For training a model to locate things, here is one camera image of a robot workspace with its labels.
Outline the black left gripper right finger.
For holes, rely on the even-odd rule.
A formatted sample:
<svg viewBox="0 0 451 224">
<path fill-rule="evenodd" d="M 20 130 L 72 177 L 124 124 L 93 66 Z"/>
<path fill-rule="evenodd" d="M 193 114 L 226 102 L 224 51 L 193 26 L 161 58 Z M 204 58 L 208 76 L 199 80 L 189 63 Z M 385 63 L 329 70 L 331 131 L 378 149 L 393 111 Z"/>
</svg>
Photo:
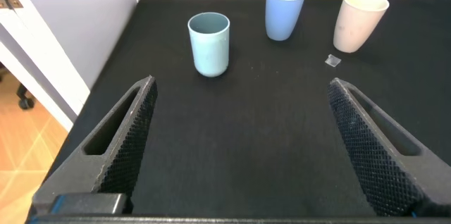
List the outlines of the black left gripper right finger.
<svg viewBox="0 0 451 224">
<path fill-rule="evenodd" d="M 450 166 L 354 85 L 328 101 L 366 200 L 379 216 L 450 216 Z"/>
</svg>

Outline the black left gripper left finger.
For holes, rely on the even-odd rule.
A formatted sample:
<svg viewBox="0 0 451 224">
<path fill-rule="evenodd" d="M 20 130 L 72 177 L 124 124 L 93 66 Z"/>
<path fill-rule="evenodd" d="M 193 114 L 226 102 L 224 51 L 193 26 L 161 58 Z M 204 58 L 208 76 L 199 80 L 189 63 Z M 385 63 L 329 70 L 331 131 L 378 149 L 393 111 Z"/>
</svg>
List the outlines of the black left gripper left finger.
<svg viewBox="0 0 451 224">
<path fill-rule="evenodd" d="M 156 99 L 151 75 L 137 81 L 102 118 L 32 198 L 47 213 L 56 197 L 70 193 L 119 193 L 135 189 Z"/>
</svg>

